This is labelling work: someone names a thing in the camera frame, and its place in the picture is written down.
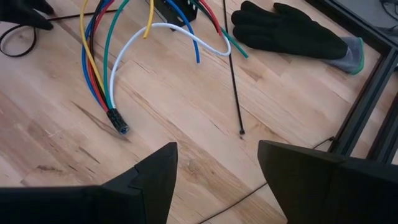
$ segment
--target black cable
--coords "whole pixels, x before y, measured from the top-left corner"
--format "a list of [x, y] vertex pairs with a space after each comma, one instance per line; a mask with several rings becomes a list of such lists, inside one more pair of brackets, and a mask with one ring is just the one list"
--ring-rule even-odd
[[[117, 11], [117, 10], [108, 10], [108, 11], [106, 11], [106, 13], [109, 13], [109, 12], [116, 12], [116, 11]], [[94, 14], [94, 12], [85, 13], [84, 16], [91, 16], [91, 15], [93, 15], [93, 14]], [[52, 18], [52, 19], [47, 19], [47, 20], [48, 20], [48, 21], [61, 21], [61, 20], [64, 20], [64, 19], [73, 19], [73, 18], [77, 18], [77, 17], [80, 17], [80, 15], [63, 16], [63, 17], [57, 17], [57, 18]], [[23, 57], [23, 56], [25, 56], [25, 55], [31, 53], [31, 51], [34, 49], [34, 47], [36, 46], [36, 43], [37, 43], [37, 33], [36, 33], [36, 28], [35, 28], [35, 27], [33, 27], [33, 34], [34, 34], [34, 35], [33, 35], [32, 44], [31, 44], [30, 47], [29, 47], [26, 51], [24, 51], [23, 53], [21, 53], [21, 54], [16, 54], [16, 55], [11, 55], [11, 54], [6, 53], [6, 52], [2, 49], [2, 42], [3, 42], [4, 38], [6, 38], [7, 35], [10, 34], [12, 31], [14, 31], [14, 30], [16, 30], [16, 29], [19, 29], [19, 28], [21, 28], [21, 27], [25, 27], [25, 26], [26, 26], [26, 25], [16, 25], [16, 26], [10, 28], [9, 30], [5, 31], [5, 32], [0, 36], [0, 52], [1, 52], [1, 53], [3, 53], [5, 56], [14, 57], [14, 58]]]
[[224, 210], [222, 210], [222, 211], [220, 211], [220, 212], [217, 212], [216, 214], [210, 216], [209, 218], [206, 218], [205, 220], [201, 221], [201, 222], [198, 223], [198, 224], [203, 224], [203, 223], [207, 222], [208, 220], [211, 220], [212, 218], [214, 218], [214, 217], [220, 215], [221, 213], [223, 213], [223, 212], [229, 210], [230, 208], [232, 208], [232, 207], [234, 207], [235, 205], [241, 203], [244, 199], [248, 198], [249, 196], [251, 196], [252, 194], [254, 194], [255, 192], [257, 192], [258, 190], [260, 190], [261, 188], [263, 188], [263, 187], [266, 186], [267, 184], [268, 184], [268, 183], [261, 184], [258, 188], [256, 188], [255, 190], [253, 190], [250, 194], [244, 196], [243, 198], [241, 198], [241, 199], [238, 200], [237, 202], [233, 203], [233, 204], [232, 204], [231, 206], [229, 206], [228, 208], [226, 208], [226, 209], [224, 209]]
[[[225, 0], [223, 0], [223, 9], [224, 9], [224, 24], [225, 24], [225, 32], [228, 34], [228, 21], [226, 17], [226, 3]], [[234, 71], [234, 63], [232, 61], [232, 52], [229, 55], [229, 68], [231, 70], [231, 76], [232, 76], [232, 84], [234, 88], [234, 96], [235, 96], [235, 103], [236, 103], [236, 109], [238, 111], [238, 119], [239, 119], [239, 125], [241, 127], [241, 130], [239, 131], [239, 134], [243, 135], [245, 134], [244, 128], [243, 128], [243, 121], [242, 121], [242, 114], [241, 114], [241, 107], [239, 105], [239, 98], [238, 98], [238, 90], [236, 88], [236, 80], [235, 80], [235, 71]]]
[[[325, 142], [327, 142], [327, 141], [335, 141], [335, 140], [336, 140], [336, 138], [335, 138], [334, 136], [332, 136], [332, 137], [330, 137], [330, 138], [328, 138], [328, 139], [322, 141], [321, 143], [317, 144], [317, 145], [314, 146], [312, 149], [318, 148], [319, 146], [321, 146], [323, 143], [325, 143]], [[211, 220], [212, 218], [214, 218], [214, 217], [216, 217], [216, 216], [218, 216], [218, 215], [224, 213], [225, 211], [228, 211], [230, 208], [232, 208], [232, 207], [234, 207], [235, 205], [241, 203], [244, 199], [250, 197], [252, 194], [256, 193], [258, 190], [260, 190], [261, 188], [265, 187], [267, 184], [268, 184], [267, 182], [261, 184], [258, 188], [254, 189], [252, 192], [250, 192], [250, 194], [244, 196], [242, 199], [238, 200], [237, 202], [233, 203], [232, 205], [228, 206], [227, 208], [223, 209], [222, 211], [217, 212], [216, 214], [214, 214], [214, 215], [212, 215], [212, 216], [210, 216], [210, 217], [204, 219], [203, 221], [199, 222], [198, 224], [203, 224], [203, 223], [205, 223], [205, 222]]]
[[336, 140], [336, 138], [335, 138], [334, 136], [332, 136], [332, 137], [330, 137], [330, 138], [328, 138], [328, 139], [324, 140], [323, 142], [321, 142], [321, 143], [317, 144], [317, 145], [316, 145], [316, 146], [314, 146], [312, 149], [316, 149], [316, 148], [318, 148], [319, 146], [321, 146], [323, 143], [325, 143], [325, 142], [327, 142], [327, 141], [331, 141], [331, 142], [333, 142], [334, 140]]
[[[95, 33], [95, 29], [94, 29], [94, 27], [95, 27], [95, 23], [96, 23], [97, 17], [98, 17], [98, 15], [101, 12], [101, 7], [104, 4], [104, 2], [105, 2], [105, 0], [100, 0], [99, 1], [98, 5], [97, 5], [97, 8], [95, 9], [94, 14], [93, 14], [93, 20], [91, 22], [91, 30], [90, 30], [90, 35], [89, 35], [90, 36], [90, 44], [89, 44], [88, 47], [90, 49], [90, 53], [93, 56], [93, 58], [95, 57], [95, 53], [94, 53], [94, 33]], [[94, 77], [94, 80], [95, 80], [95, 85], [97, 86], [98, 91], [99, 91], [99, 97], [101, 97], [102, 100], [104, 102], [106, 102], [105, 93], [104, 93], [103, 89], [101, 88], [100, 81], [97, 79], [96, 76]]]

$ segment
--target wooden floor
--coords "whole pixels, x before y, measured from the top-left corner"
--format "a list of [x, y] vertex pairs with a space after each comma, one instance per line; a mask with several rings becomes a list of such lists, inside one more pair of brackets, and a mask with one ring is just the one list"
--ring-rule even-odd
[[[239, 9], [241, 1], [227, 0], [228, 13]], [[222, 1], [208, 2], [223, 21]], [[254, 2], [266, 9], [273, 3]], [[304, 1], [282, 2], [302, 9], [340, 36], [350, 35]], [[66, 16], [78, 14], [82, 0], [49, 3], [58, 16]], [[96, 4], [91, 0], [87, 11], [94, 11]], [[121, 14], [112, 38], [110, 68], [130, 36], [146, 25], [148, 10], [145, 1], [131, 1]], [[112, 15], [105, 16], [98, 29], [100, 65], [111, 19]], [[0, 32], [10, 26], [1, 24]], [[200, 38], [225, 49], [203, 14], [192, 26]], [[22, 51], [31, 41], [31, 30], [14, 37], [6, 50]], [[121, 137], [85, 84], [78, 19], [40, 31], [39, 43], [28, 56], [0, 55], [0, 185], [101, 184], [177, 141], [178, 179], [168, 223], [198, 223], [265, 182], [256, 158], [258, 140], [313, 147], [336, 134], [380, 57], [366, 46], [365, 69], [348, 76], [308, 58], [247, 51], [247, 60], [233, 52], [246, 130], [239, 136], [228, 58], [201, 49], [202, 62], [197, 65], [190, 39], [168, 29], [152, 29], [150, 38], [140, 39], [127, 51], [118, 71], [116, 103], [131, 127]], [[397, 89], [394, 76], [354, 156], [366, 156]], [[319, 149], [326, 150], [327, 145]], [[269, 187], [264, 187], [208, 223], [286, 223], [286, 219]]]

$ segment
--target wire connector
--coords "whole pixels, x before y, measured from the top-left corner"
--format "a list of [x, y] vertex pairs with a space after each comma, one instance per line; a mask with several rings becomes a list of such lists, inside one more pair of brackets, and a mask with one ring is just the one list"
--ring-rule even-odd
[[130, 130], [117, 109], [110, 109], [106, 115], [119, 134], [126, 134]]

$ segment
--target colored wire bundle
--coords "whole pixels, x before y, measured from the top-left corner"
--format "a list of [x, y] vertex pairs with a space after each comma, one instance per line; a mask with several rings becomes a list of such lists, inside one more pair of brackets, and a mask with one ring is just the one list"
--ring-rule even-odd
[[[152, 24], [151, 26], [152, 26], [152, 27], [168, 27], [168, 28], [174, 29], [174, 30], [176, 30], [176, 31], [179, 31], [179, 32], [181, 32], [181, 33], [183, 33], [183, 34], [185, 34], [185, 35], [191, 37], [193, 40], [197, 41], [200, 45], [204, 46], [204, 48], [208, 49], [209, 51], [211, 51], [211, 52], [213, 52], [213, 53], [215, 53], [215, 54], [217, 54], [217, 55], [220, 55], [220, 56], [229, 56], [229, 55], [231, 54], [231, 44], [229, 43], [228, 39], [227, 39], [225, 36], [223, 36], [223, 38], [224, 38], [224, 41], [225, 41], [225, 43], [226, 43], [226, 45], [227, 45], [227, 48], [228, 48], [228, 49], [227, 49], [227, 52], [219, 52], [219, 51], [215, 50], [213, 47], [210, 47], [208, 44], [206, 44], [204, 41], [202, 41], [202, 40], [199, 39], [198, 37], [196, 37], [196, 36], [194, 36], [193, 34], [187, 32], [186, 30], [184, 30], [183, 28], [181, 28], [181, 27], [179, 27], [179, 26], [176, 26], [176, 25], [173, 25], [173, 24], [168, 24], [168, 23], [163, 23], [163, 22], [154, 23], [154, 24]], [[143, 27], [142, 29], [140, 29], [138, 32], [136, 32], [136, 33], [131, 37], [131, 39], [130, 39], [130, 40], [127, 42], [127, 44], [123, 47], [122, 51], [120, 51], [120, 53], [119, 53], [119, 55], [118, 55], [118, 57], [117, 57], [117, 59], [116, 59], [114, 65], [113, 65], [113, 69], [112, 69], [112, 73], [111, 73], [111, 78], [110, 78], [110, 82], [109, 82], [109, 93], [110, 93], [110, 98], [111, 98], [111, 103], [112, 103], [112, 107], [113, 107], [113, 108], [116, 108], [116, 104], [115, 104], [115, 102], [114, 102], [114, 95], [113, 95], [113, 93], [114, 93], [114, 79], [115, 79], [115, 76], [116, 76], [116, 70], [117, 70], [117, 68], [118, 68], [118, 65], [119, 65], [121, 59], [123, 58], [124, 53], [126, 53], [126, 50], [129, 48], [129, 46], [130, 46], [131, 44], [134, 43], [134, 41], [136, 41], [136, 39], [139, 37], [139, 35], [141, 35], [141, 34], [145, 31], [145, 29], [146, 29], [146, 27]]]
[[222, 33], [228, 38], [228, 40], [237, 48], [237, 50], [243, 55], [244, 58], [248, 58], [249, 55], [242, 49], [241, 46], [237, 43], [235, 39], [233, 39], [222, 27], [220, 27], [220, 24], [217, 21], [217, 18], [213, 11], [211, 10], [210, 6], [206, 4], [204, 0], [189, 0], [193, 5], [195, 5], [199, 10], [201, 10], [202, 13], [205, 14], [207, 18], [213, 23], [216, 31], [218, 32], [219, 28], [221, 29]]
[[[81, 51], [81, 64], [83, 66], [83, 74], [85, 76], [85, 80], [89, 86], [89, 89], [97, 102], [101, 105], [101, 107], [108, 112], [109, 108], [105, 103], [105, 96], [104, 96], [104, 89], [103, 89], [103, 82], [101, 80], [100, 74], [98, 69], [96, 68], [96, 64], [94, 60], [91, 60], [90, 57], [93, 59], [94, 54], [94, 33], [100, 23], [101, 18], [103, 17], [104, 13], [106, 12], [107, 8], [113, 3], [113, 0], [101, 0], [96, 8], [91, 21], [82, 35], [83, 47]], [[84, 30], [82, 26], [83, 19], [80, 17], [80, 31]], [[87, 44], [87, 40], [90, 38], [90, 45]]]

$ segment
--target gray glove cuff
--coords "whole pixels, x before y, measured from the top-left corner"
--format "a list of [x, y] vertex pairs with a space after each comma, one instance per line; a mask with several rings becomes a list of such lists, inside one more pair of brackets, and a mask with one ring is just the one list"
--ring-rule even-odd
[[347, 54], [342, 59], [324, 60], [325, 63], [335, 66], [351, 75], [356, 75], [364, 67], [364, 43], [359, 37], [342, 37], [348, 46]]

